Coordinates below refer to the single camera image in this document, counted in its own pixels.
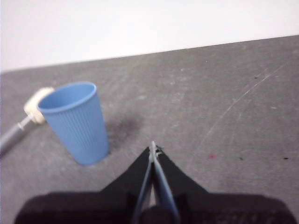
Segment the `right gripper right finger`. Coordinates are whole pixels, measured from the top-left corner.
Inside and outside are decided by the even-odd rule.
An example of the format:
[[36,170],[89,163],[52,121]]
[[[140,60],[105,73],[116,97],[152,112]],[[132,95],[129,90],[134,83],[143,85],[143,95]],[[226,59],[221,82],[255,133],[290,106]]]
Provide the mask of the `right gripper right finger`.
[[181,224],[292,224],[284,202],[256,194],[212,193],[188,177],[151,142],[160,202]]

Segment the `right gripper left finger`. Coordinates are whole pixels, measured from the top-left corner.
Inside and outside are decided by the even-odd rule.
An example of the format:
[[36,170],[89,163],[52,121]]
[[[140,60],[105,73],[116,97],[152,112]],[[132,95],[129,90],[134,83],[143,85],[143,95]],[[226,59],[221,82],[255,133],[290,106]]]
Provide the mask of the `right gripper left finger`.
[[148,168],[146,148],[127,170],[100,191],[50,192],[27,200],[16,224],[129,224]]

